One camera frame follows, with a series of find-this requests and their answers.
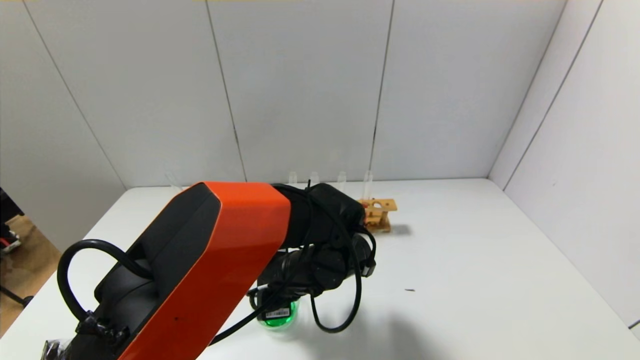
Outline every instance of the robotic arm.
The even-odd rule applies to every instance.
[[[286,315],[282,310],[307,294],[316,324],[342,331],[357,314],[362,277],[376,265],[364,217],[362,205],[327,184],[305,190],[196,184],[178,194],[127,252],[102,240],[79,241],[65,251],[58,284],[79,325],[64,357],[52,358],[194,360],[254,318]],[[94,291],[95,311],[80,306],[67,279],[71,259],[87,248],[118,260]],[[323,326],[314,298],[352,275],[351,313],[341,326]],[[258,286],[247,291],[256,279]],[[254,311],[218,334],[244,296]]]

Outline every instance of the wooden floor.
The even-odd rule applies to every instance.
[[[56,271],[60,251],[24,216],[7,223],[22,245],[0,261],[0,284],[20,297],[35,295]],[[0,338],[22,312],[22,306],[0,295]]]

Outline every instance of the white table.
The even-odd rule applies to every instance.
[[[129,190],[87,238],[126,249],[175,194]],[[323,333],[304,298],[295,328],[275,334],[252,322],[198,359],[640,359],[640,341],[490,181],[379,182],[373,195],[395,198],[399,211],[393,233],[377,236],[378,267],[363,279],[350,328]],[[97,305],[93,289],[113,263],[95,250],[74,258],[70,282],[85,308]],[[346,317],[354,288],[349,279],[318,298],[326,324]],[[243,301],[225,326],[249,312]],[[0,340],[0,359],[37,360],[46,339],[70,338],[75,326],[54,275]]]

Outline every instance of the barcode label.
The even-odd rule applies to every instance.
[[[288,307],[284,309],[277,309],[276,311],[272,311],[270,313],[264,314],[265,319],[273,319],[273,318],[287,318],[291,315],[291,309]]]

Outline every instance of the white wall panel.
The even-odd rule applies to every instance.
[[[605,0],[506,193],[627,324],[640,318],[640,2]]]
[[[22,2],[0,1],[0,49],[0,184],[65,250],[125,188]]]
[[[244,180],[205,3],[27,5],[126,186]]]
[[[569,71],[601,0],[568,0],[489,179],[504,189]]]
[[[247,178],[369,168],[391,0],[210,2]]]
[[[396,0],[374,177],[486,177],[563,6]]]

